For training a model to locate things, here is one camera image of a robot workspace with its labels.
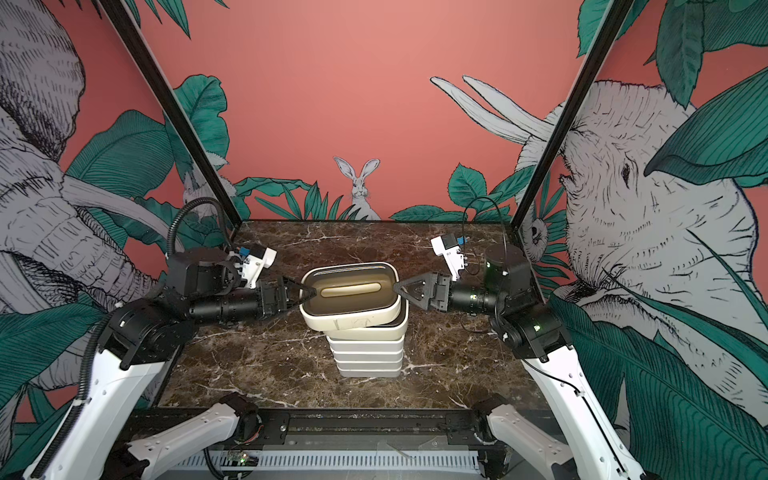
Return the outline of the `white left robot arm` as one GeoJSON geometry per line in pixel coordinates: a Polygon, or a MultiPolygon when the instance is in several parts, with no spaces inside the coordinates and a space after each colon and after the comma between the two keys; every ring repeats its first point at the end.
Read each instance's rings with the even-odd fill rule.
{"type": "Polygon", "coordinates": [[[287,277],[261,281],[273,263],[270,249],[261,253],[168,251],[165,282],[98,325],[75,399],[24,478],[99,478],[142,393],[200,327],[272,319],[315,297],[315,288],[287,277]]]}

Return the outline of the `white box grey lid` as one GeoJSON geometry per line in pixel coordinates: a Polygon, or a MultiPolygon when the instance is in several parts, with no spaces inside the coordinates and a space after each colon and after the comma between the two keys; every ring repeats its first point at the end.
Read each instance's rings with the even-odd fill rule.
{"type": "Polygon", "coordinates": [[[327,337],[327,341],[335,353],[390,354],[403,350],[405,336],[395,340],[347,340],[327,337]]]}
{"type": "Polygon", "coordinates": [[[343,352],[334,351],[336,362],[340,363],[400,363],[403,351],[396,352],[343,352]]]}

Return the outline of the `cream box dark lid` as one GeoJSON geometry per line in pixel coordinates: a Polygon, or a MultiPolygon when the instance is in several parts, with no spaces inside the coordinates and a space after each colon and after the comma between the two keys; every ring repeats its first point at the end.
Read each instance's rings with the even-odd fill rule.
{"type": "Polygon", "coordinates": [[[388,324],[401,311],[398,281],[386,262],[315,268],[301,280],[299,310],[309,328],[326,333],[388,324]]]}
{"type": "Polygon", "coordinates": [[[326,333],[332,340],[350,341],[393,341],[403,337],[407,331],[409,306],[401,303],[398,316],[391,322],[364,328],[335,330],[326,333]]]}

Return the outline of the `white box bamboo lid front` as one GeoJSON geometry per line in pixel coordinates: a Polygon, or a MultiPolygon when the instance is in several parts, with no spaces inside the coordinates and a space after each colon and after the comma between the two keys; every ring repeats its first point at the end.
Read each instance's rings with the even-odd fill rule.
{"type": "Polygon", "coordinates": [[[401,369],[392,370],[352,370],[352,369],[340,369],[339,373],[345,378],[396,378],[401,373],[401,369]]]}

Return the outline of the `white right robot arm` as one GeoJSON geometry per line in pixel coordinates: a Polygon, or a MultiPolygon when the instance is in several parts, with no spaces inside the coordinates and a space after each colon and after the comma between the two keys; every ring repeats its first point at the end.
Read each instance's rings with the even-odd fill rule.
{"type": "Polygon", "coordinates": [[[511,405],[493,403],[479,414],[483,441],[512,448],[546,479],[648,479],[600,406],[563,321],[541,299],[530,263],[517,247],[485,252],[481,286],[461,282],[466,266],[451,235],[432,239],[448,274],[424,273],[397,282],[404,300],[425,310],[485,315],[491,330],[533,378],[565,436],[558,441],[511,405]]]}

